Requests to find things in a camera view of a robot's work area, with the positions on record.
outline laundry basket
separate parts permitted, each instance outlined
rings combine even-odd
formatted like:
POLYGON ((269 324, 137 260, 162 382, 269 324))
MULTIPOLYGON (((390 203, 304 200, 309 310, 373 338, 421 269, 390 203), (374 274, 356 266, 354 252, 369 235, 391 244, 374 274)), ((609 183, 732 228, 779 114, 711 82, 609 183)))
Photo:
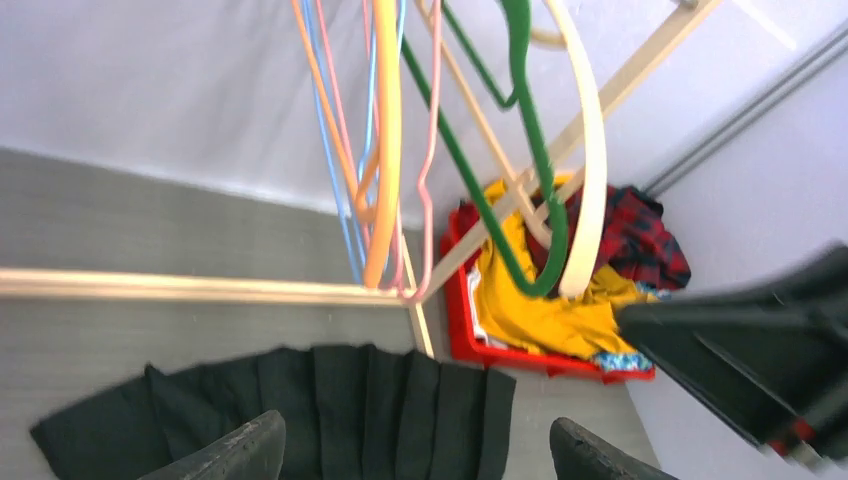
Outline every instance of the laundry basket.
MULTIPOLYGON (((440 249, 445 255, 460 240, 458 213, 451 212, 448 230, 442 236, 440 249)), ((461 266, 445 283, 445 301, 448 310, 448 335, 451 354, 456 360, 479 363, 486 367, 520 368, 545 372, 548 376, 567 375, 599 380, 604 384, 621 383, 628 380, 651 381, 655 369, 644 372, 605 372, 597 365, 566 355, 536 355, 518 349, 502 349, 488 346, 474 338, 471 320, 471 304, 468 301, 468 271, 461 266)))

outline white wall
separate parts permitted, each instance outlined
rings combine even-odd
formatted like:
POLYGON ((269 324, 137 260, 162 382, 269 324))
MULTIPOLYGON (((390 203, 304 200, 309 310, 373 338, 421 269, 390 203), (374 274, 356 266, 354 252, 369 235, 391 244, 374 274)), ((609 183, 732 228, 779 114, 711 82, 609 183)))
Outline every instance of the white wall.
MULTIPOLYGON (((661 196, 691 291, 755 281, 848 241, 846 91, 848 55, 661 196)), ((683 480, 848 478, 761 455, 665 375, 629 388, 660 463, 683 480)))
MULTIPOLYGON (((358 151, 367 78, 361 2, 324 3, 358 151)), ((669 0, 566 3, 599 84, 674 8, 669 0)), ((508 85, 500 9, 493 0, 451 4, 500 84, 508 85)), ((610 118, 611 181, 650 178, 846 16, 848 0, 726 0, 610 118)), ((536 8, 534 17, 537 26, 551 25, 544 8, 536 8)), ((428 68, 428 37, 417 13, 410 12, 406 31, 428 68)), ((0 58, 2 146, 335 210, 288 1, 0 2, 0 58)), ((470 72, 467 62, 462 65, 470 72)), ((578 111, 570 67, 561 53, 533 50, 528 70, 551 139, 578 111)), ((482 84, 467 75, 486 100, 482 84)), ((442 102, 478 178, 492 180, 497 169, 488 149, 452 81, 445 84, 442 102)), ((403 205, 415 224, 420 207, 414 179, 424 154, 426 111, 406 73, 404 92, 403 205)), ((517 114, 501 115, 490 101, 483 103, 505 150, 522 164, 528 149, 517 114)), ((429 185, 438 221, 465 195, 444 149, 429 185)))

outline black skirt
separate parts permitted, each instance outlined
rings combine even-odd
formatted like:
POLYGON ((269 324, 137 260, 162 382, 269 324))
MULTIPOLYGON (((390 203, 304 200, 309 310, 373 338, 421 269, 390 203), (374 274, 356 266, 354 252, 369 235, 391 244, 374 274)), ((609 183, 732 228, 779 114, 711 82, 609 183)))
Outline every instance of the black skirt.
POLYGON ((503 477, 515 380, 373 345, 279 348, 141 377, 61 410, 31 434, 62 480, 136 479, 268 410, 286 421, 281 478, 503 477))

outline gray floor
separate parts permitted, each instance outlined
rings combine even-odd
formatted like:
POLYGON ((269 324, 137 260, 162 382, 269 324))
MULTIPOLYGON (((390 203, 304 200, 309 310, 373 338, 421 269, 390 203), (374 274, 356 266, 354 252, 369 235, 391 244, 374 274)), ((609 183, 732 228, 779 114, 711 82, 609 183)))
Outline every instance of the gray floor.
MULTIPOLYGON (((0 150, 0 265, 348 282, 334 217, 0 150)), ((418 251, 420 238, 410 235, 418 251)), ((445 354, 441 297, 426 305, 445 354)), ((279 344, 412 347, 400 309, 0 302, 0 478, 51 478, 27 427, 140 373, 279 344)), ((507 479, 553 479, 547 434, 568 416, 656 464, 622 386, 518 378, 507 479)))

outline plaid shirt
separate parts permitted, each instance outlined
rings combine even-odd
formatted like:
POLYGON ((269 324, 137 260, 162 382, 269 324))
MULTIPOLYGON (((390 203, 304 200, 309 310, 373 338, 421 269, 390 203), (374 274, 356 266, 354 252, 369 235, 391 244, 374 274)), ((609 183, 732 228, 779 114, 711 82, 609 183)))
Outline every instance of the plaid shirt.
MULTIPOLYGON (((568 210, 569 249, 580 213, 582 190, 566 202, 568 210)), ((533 203, 542 203, 540 196, 533 203)), ((619 275, 657 290, 677 290, 686 286, 692 276, 689 263, 677 240, 662 223, 663 206, 637 190, 635 187, 607 187, 607 207, 604 230, 601 236, 595 270, 609 264, 619 275)), ((457 227, 460 234, 471 228, 479 217, 471 204, 460 205, 457 211, 457 227)), ((527 231, 525 239, 533 265, 541 271, 548 259, 548 251, 527 231)), ((473 266, 475 253, 466 267, 473 266)), ((554 285, 549 298, 558 295, 559 281, 554 285)))

